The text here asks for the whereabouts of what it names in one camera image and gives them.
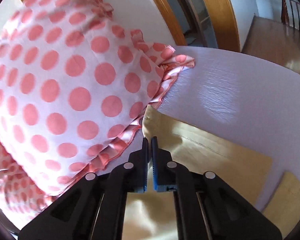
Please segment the pink polka dot cloth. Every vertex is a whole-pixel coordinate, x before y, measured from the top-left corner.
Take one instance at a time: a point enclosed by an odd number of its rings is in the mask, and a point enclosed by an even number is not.
[[[178,73],[194,66],[170,46],[145,43],[140,30],[122,28],[112,12],[102,0],[25,0],[5,24],[0,199],[18,202],[11,212],[34,216],[49,196],[104,169],[141,128],[146,105],[158,107]],[[33,199],[30,189],[41,194]]]
[[[40,190],[0,143],[0,208],[22,228],[57,197]]]

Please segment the metal screw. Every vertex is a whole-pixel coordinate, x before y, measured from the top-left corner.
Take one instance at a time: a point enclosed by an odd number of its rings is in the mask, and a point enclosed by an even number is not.
[[[167,162],[167,166],[169,168],[175,168],[177,166],[177,164],[175,162]]]
[[[127,170],[132,169],[132,168],[133,168],[133,163],[125,163],[125,164],[123,165],[123,167],[124,167],[125,169],[127,169]]]
[[[90,172],[85,176],[85,178],[86,180],[93,180],[96,178],[96,175],[93,172]]]
[[[216,177],[215,173],[212,172],[212,171],[207,171],[205,173],[205,176],[206,176],[207,179],[214,179]]]

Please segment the yellow paper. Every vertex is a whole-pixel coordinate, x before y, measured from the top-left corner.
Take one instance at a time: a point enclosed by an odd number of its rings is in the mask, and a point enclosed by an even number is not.
[[[285,238],[300,220],[300,181],[285,172],[263,215],[274,223]]]

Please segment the wooden floor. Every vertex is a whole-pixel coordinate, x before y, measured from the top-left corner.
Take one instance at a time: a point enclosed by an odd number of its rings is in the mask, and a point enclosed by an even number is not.
[[[242,53],[300,74],[300,32],[279,22],[255,17]]]

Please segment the wooden banister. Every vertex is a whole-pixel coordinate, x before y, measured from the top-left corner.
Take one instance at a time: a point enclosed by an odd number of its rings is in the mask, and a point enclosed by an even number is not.
[[[294,20],[295,12],[293,11],[293,6],[292,4],[294,3],[297,8],[297,14],[298,14],[298,24],[299,24],[299,31],[300,31],[300,3],[295,1],[295,0],[288,0],[290,3],[290,8],[291,8],[291,14],[292,14],[292,23],[293,23],[293,28],[296,28],[296,23]],[[289,15],[288,15],[288,8],[287,8],[287,0],[282,0],[282,10],[281,10],[281,22],[285,25],[290,25],[289,22]]]

